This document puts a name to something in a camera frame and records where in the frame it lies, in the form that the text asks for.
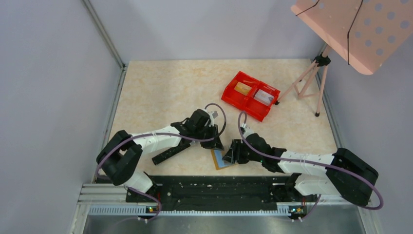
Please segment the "yellow leather card holder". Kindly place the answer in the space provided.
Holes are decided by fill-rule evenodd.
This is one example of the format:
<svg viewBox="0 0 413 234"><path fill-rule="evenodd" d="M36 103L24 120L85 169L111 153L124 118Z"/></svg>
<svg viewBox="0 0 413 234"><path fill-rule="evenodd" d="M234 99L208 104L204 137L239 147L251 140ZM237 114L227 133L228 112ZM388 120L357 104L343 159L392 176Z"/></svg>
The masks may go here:
<svg viewBox="0 0 413 234"><path fill-rule="evenodd" d="M215 170L222 170L222 169L226 169L229 167L233 167L236 164L235 163L230 163L227 162L223 159L223 151L219 151L219 150L211 150L211 155L212 155L212 159L213 159L213 164L215 167Z"/></svg>

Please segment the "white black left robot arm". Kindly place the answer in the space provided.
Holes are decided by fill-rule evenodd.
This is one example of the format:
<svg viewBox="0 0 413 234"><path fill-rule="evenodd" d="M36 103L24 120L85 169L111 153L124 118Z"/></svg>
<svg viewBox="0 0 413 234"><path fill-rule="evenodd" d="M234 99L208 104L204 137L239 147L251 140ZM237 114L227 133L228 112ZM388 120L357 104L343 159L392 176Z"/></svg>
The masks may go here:
<svg viewBox="0 0 413 234"><path fill-rule="evenodd" d="M129 134L120 130L97 156L98 167L113 185L146 193L154 182L145 172L137 169L140 158L159 152L152 158L154 165L158 165L196 142L205 149L223 150L219 137L222 132L214 122L217 116L215 111L197 109L183 121L152 132Z"/></svg>

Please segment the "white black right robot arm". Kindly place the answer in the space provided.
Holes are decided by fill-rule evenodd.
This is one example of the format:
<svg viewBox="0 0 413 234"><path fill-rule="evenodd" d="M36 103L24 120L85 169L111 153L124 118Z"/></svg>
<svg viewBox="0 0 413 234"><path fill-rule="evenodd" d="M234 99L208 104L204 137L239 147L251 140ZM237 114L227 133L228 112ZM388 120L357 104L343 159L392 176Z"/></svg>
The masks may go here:
<svg viewBox="0 0 413 234"><path fill-rule="evenodd" d="M273 173L290 174L286 184L302 196L333 195L367 207L372 194L379 194L375 183L378 172L353 152L338 148L330 154L303 154L272 147L257 133L234 139L223 160L231 164L254 161Z"/></svg>

